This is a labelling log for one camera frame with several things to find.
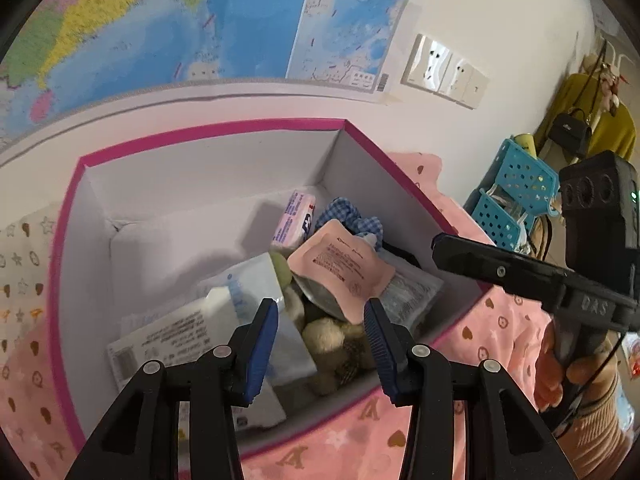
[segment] beige sweater sleeve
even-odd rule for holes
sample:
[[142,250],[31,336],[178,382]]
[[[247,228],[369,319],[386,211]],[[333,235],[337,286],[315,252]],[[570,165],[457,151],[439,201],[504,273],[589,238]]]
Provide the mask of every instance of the beige sweater sleeve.
[[631,433],[623,433],[616,411],[614,381],[596,404],[578,412],[571,429],[558,439],[578,478],[609,480],[631,449]]

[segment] pink and white package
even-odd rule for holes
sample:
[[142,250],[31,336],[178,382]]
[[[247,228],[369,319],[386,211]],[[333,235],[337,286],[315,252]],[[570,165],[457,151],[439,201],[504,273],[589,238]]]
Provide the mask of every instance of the pink and white package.
[[315,196],[295,190],[273,235],[271,249],[287,258],[300,247],[311,231],[315,207]]

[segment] blue plastic basket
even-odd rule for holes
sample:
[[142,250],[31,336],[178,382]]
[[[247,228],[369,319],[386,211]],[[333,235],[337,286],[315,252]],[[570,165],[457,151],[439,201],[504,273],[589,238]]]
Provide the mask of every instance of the blue plastic basket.
[[558,174],[539,158],[533,158],[513,140],[505,139],[496,159],[502,158],[495,183],[528,213],[525,224],[530,230],[534,217],[557,216],[551,200],[558,193]]
[[520,226],[484,189],[471,218],[482,228],[497,247],[513,251],[520,236]]

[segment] blue gripper pad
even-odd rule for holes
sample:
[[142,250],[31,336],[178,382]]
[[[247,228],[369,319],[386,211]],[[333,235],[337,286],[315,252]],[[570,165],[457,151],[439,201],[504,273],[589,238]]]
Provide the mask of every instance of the blue gripper pad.
[[260,308],[256,313],[256,318],[263,309],[265,301],[269,302],[267,312],[264,314],[260,332],[258,332],[251,357],[249,357],[246,367],[244,400],[248,404],[254,402],[255,396],[260,393],[262,380],[267,373],[267,365],[269,364],[273,342],[276,339],[276,332],[278,331],[278,305],[275,301],[271,299],[262,300],[262,304],[260,304]]
[[382,391],[384,391],[385,395],[395,404],[400,394],[398,387],[398,364],[396,359],[394,359],[394,352],[391,347],[393,341],[390,339],[391,337],[395,337],[395,335],[391,335],[388,331],[384,330],[383,323],[385,320],[386,325],[388,325],[391,330],[393,330],[393,327],[388,318],[386,318],[384,310],[382,311],[382,316],[385,316],[386,319],[379,319],[380,313],[375,312],[371,301],[372,300],[367,301],[364,307],[364,330],[367,334],[367,339],[369,339],[373,359],[376,362]]

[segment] handbag strap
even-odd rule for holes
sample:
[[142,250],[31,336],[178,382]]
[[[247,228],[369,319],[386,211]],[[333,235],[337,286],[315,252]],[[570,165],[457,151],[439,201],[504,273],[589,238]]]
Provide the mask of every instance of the handbag strap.
[[591,109],[589,110],[589,115],[587,115],[585,113],[584,110],[582,110],[581,108],[578,108],[578,102],[580,101],[582,95],[584,94],[584,91],[587,89],[587,86],[589,85],[589,81],[591,81],[591,78],[593,77],[593,74],[596,72],[596,69],[598,67],[598,65],[605,59],[605,56],[607,55],[607,40],[605,40],[602,43],[602,48],[600,49],[600,53],[598,54],[598,59],[596,60],[596,62],[594,63],[593,67],[591,67],[591,71],[589,72],[589,77],[584,81],[584,85],[582,86],[582,88],[580,89],[580,93],[578,94],[578,97],[575,98],[574,104],[571,106],[571,108],[569,108],[569,115],[571,115],[573,117],[574,112],[580,110],[582,112],[582,114],[585,116],[585,122],[589,122],[589,120],[591,119],[591,114],[593,114],[593,109],[595,108],[596,105],[596,99],[598,97],[598,84],[596,82],[596,91],[593,93],[593,99],[591,101]]

